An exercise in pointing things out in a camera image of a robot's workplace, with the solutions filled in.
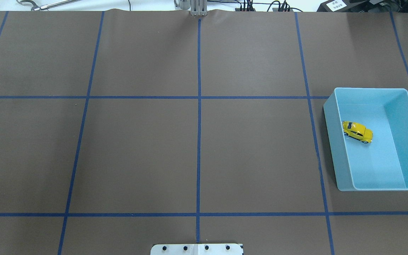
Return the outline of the yellow beetle toy car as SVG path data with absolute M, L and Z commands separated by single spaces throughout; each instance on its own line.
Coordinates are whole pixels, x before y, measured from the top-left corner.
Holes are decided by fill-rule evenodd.
M 373 140 L 373 131 L 361 123 L 343 121 L 342 129 L 344 136 L 351 137 L 364 144 L 369 144 Z

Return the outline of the light blue plastic bin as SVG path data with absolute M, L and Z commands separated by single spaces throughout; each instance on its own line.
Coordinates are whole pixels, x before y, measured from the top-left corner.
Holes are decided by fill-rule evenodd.
M 337 87 L 323 109 L 340 191 L 408 191 L 406 89 Z M 373 141 L 345 136 L 343 121 L 366 126 Z

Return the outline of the aluminium frame post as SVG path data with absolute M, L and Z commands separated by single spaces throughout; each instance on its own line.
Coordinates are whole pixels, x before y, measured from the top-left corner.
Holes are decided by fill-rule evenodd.
M 208 14 L 207 0 L 190 0 L 192 16 L 206 16 Z

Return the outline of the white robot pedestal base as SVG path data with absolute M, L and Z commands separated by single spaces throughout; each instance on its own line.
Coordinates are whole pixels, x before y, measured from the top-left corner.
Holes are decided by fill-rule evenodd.
M 157 244 L 151 255 L 243 255 L 243 245 L 237 243 Z

